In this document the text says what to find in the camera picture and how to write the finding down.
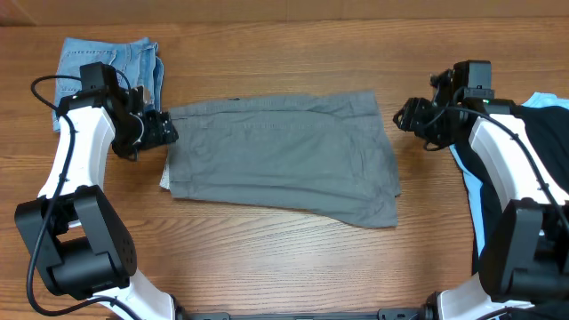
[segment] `wood grain surface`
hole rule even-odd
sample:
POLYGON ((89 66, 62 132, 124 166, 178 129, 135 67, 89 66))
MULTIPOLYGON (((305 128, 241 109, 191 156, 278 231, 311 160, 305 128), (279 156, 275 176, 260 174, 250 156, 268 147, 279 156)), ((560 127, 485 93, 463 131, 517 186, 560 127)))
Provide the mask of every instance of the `wood grain surface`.
MULTIPOLYGON (((568 28, 563 18, 0 28, 0 318, 42 318, 26 299, 29 255, 13 213, 36 197, 52 166, 58 135, 29 84, 55 73, 66 36, 158 41, 165 108, 375 91, 399 163, 397 228, 172 200, 158 186, 166 148, 144 152, 135 164, 109 153, 105 193, 132 234, 140 270, 189 311, 254 314, 419 306, 433 291, 468 279, 473 236, 461 173, 447 150, 423 151, 391 117, 407 98, 432 95, 430 73, 466 59, 492 61, 498 97, 569 97, 568 28)), ((51 99, 54 83, 39 89, 51 99)), ((51 296, 38 279, 46 308, 74 302, 51 296)), ((108 315, 90 307, 68 318, 108 315)))
POLYGON ((564 16, 559 0, 0 0, 11 26, 564 16))

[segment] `wooden table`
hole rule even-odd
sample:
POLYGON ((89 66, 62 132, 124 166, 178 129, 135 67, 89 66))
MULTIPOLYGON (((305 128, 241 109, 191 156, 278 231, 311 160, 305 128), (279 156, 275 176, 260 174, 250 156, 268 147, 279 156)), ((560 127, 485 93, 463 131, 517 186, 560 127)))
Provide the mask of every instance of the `wooden table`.
MULTIPOLYGON (((569 19, 381 20, 229 25, 0 28, 0 318, 42 318, 25 293, 28 253, 13 222, 52 166, 58 135, 29 92, 56 71, 66 36, 160 43, 164 108, 273 93, 375 90, 397 153, 397 228, 354 228, 309 213, 172 200, 158 186, 165 148, 129 163, 109 153, 105 192, 129 228, 139 268, 193 312, 373 311, 418 306, 469 278, 472 225, 448 151, 427 153, 392 115, 430 97, 429 74, 491 60, 498 97, 569 96, 569 19)), ((53 83, 40 92, 53 96, 53 83)), ((36 278, 46 308, 53 297, 36 278)), ((77 311, 101 318, 102 307, 77 311)))

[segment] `grey pants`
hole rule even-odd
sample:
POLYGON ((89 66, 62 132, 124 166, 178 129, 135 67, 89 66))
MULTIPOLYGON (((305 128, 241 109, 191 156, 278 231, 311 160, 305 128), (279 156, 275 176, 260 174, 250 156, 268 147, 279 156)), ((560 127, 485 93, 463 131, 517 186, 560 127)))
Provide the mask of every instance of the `grey pants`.
POLYGON ((170 109, 174 198, 305 209, 397 224, 397 160, 373 92, 216 100, 170 109))

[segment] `grey cloth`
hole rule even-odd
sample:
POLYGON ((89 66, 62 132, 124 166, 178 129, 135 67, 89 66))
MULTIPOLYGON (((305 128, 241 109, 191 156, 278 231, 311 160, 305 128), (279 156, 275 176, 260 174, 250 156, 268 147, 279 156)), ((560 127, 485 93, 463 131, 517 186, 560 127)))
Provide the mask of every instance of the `grey cloth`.
POLYGON ((373 92, 207 101, 170 109, 174 198, 305 209, 397 224, 397 160, 373 92))

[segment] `blue denim jeans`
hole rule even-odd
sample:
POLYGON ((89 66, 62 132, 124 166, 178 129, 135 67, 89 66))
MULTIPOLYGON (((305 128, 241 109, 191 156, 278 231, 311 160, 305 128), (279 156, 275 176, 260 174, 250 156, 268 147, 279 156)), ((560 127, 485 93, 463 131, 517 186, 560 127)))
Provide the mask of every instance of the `blue denim jeans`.
MULTIPOLYGON (((124 72, 131 86, 144 85, 150 91, 148 108, 160 110, 160 92, 164 79, 164 65, 156 56, 158 44, 145 37, 130 44, 108 44, 67 38, 61 51, 58 75, 79 76, 79 67, 93 62, 103 62, 124 72)), ((117 76, 118 84, 126 88, 126 82, 117 76)), ((57 79, 54 103, 81 90, 81 83, 72 79, 57 79)), ((53 130, 60 130, 55 113, 52 114, 53 130)))

